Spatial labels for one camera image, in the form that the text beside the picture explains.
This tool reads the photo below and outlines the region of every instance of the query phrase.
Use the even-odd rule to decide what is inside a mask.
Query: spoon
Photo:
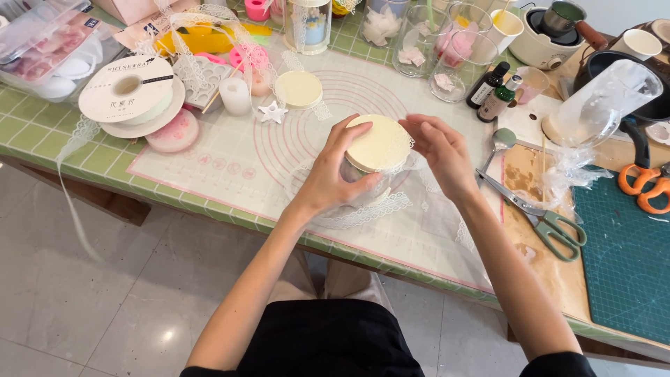
[[[501,150],[508,150],[517,143],[517,136],[509,128],[499,128],[493,133],[491,140],[493,140],[493,151],[481,169],[483,172],[488,170],[488,166],[491,165],[491,160],[493,160],[496,153]],[[477,186],[481,187],[482,181],[482,177],[477,174]]]

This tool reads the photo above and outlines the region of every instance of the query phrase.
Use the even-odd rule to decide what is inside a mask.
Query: green straw
[[[430,22],[430,32],[431,34],[435,32],[435,20],[433,19],[433,0],[426,0],[426,5],[428,5],[428,22]]]

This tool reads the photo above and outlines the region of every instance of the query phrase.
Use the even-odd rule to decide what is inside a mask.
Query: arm
[[[281,271],[310,219],[370,191],[381,175],[356,183],[342,180],[339,169],[352,140],[372,123],[345,128],[358,114],[333,126],[324,149],[293,201],[284,209],[275,229],[216,308],[202,330],[186,366],[234,370],[256,331],[265,305]]]
[[[581,353],[561,311],[479,191],[463,136],[442,120],[426,115],[408,115],[401,124],[415,139],[417,152],[428,160],[442,192],[463,216],[526,358],[531,361],[564,351]]]

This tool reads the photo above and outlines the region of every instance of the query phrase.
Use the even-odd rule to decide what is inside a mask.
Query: black shirt
[[[181,377],[423,376],[398,320],[353,299],[277,301],[265,307],[237,371],[186,368]],[[540,356],[521,377],[595,377],[573,352]]]

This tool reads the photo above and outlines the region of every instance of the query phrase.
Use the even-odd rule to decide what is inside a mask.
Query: ribbon spool
[[[186,98],[181,80],[163,59],[130,56],[100,70],[79,96],[79,108],[118,138],[139,138],[159,130]]]

